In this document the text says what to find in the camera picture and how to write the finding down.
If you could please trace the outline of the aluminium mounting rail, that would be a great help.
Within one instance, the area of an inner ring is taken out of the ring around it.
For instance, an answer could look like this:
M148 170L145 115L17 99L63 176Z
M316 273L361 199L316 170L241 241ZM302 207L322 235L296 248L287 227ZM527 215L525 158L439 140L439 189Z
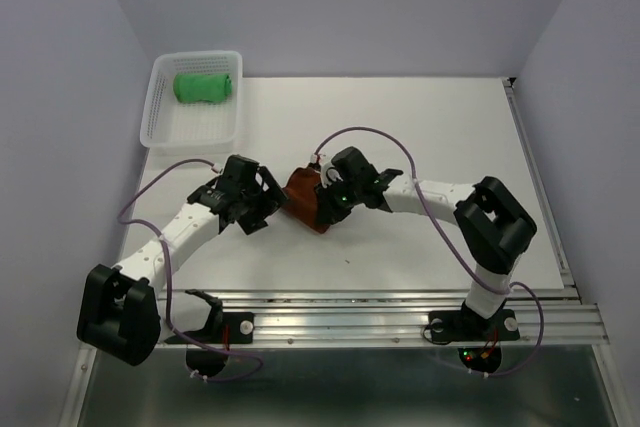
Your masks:
M429 315L458 309L460 291L219 291L227 312L254 315L251 350L304 348L420 348ZM605 345L600 311L573 288L540 291L532 300L517 290L518 346Z

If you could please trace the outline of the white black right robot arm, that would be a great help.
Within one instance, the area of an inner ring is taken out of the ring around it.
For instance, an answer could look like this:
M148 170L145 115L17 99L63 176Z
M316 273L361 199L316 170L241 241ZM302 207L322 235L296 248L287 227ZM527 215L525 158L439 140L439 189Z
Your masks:
M475 184L419 180L399 169L377 170L355 147L318 167L317 226L335 225L363 205L426 216L437 229L442 223L457 227L475 261L460 313L461 328L472 337L482 337L495 327L495 314L509 293L514 267L537 233L533 218L499 179L486 176Z

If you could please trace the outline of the green microfiber towel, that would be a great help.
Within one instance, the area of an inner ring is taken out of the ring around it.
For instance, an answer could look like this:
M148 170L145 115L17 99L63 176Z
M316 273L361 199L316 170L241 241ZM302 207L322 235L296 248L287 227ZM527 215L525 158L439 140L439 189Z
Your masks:
M229 74L177 74L173 80L173 92L180 103L213 103L227 100L233 92Z

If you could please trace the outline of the white perforated plastic basket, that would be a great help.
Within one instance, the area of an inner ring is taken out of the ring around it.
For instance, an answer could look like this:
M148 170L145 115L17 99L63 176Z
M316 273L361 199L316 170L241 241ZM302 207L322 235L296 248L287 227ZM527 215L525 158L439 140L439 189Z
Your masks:
M170 153L223 153L240 130L243 59L236 51L164 54L152 67L140 143Z

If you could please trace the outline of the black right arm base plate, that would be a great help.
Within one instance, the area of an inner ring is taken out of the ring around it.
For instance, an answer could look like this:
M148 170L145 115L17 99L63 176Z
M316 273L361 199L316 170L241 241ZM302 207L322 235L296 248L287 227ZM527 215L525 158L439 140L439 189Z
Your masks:
M500 307L485 319L465 304L457 310L436 310L428 314L422 336L435 345L452 342L484 342L486 340L517 341L520 339L515 312Z

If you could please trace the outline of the brown microfiber towel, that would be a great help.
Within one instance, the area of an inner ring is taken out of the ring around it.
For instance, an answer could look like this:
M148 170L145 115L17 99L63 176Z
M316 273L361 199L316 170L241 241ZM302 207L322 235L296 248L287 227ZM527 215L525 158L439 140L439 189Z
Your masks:
M283 209L306 227L318 234L324 234L330 225L319 223L317 220L319 204L315 187L319 183L320 174L313 168L296 168L283 188L288 197Z

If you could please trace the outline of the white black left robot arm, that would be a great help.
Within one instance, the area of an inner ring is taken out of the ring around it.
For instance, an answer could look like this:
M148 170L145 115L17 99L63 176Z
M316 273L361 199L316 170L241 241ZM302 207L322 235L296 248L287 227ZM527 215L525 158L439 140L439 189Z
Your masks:
M287 201L282 187L259 162L232 155L215 177L198 186L163 228L141 219L153 236L114 266L87 275L76 327L77 338L121 361L141 364L175 334L172 292L175 273L206 243L232 225L251 235Z

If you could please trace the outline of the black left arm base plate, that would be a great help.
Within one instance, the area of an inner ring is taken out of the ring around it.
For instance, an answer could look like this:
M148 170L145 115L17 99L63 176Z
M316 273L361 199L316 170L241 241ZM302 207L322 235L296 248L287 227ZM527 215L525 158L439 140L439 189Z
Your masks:
M229 310L219 297L197 289L174 293L171 321L186 336L206 344L253 342L255 314Z

